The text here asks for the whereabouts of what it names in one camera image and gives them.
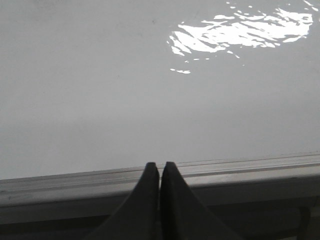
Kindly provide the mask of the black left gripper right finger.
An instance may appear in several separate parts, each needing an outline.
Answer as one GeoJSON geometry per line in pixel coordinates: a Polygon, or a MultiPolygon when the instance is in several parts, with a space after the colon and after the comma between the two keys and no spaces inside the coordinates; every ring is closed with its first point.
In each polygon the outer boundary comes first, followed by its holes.
{"type": "Polygon", "coordinates": [[[241,240],[192,192],[174,162],[161,177],[160,218],[165,240],[241,240]]]}

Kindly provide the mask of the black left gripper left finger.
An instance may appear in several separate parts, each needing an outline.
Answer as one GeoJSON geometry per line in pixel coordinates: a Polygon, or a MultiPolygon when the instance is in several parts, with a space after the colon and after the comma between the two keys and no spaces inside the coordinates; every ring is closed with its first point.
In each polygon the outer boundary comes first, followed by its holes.
{"type": "Polygon", "coordinates": [[[117,211],[86,240],[153,240],[159,194],[159,171],[154,162],[146,164],[133,191],[117,211]]]}

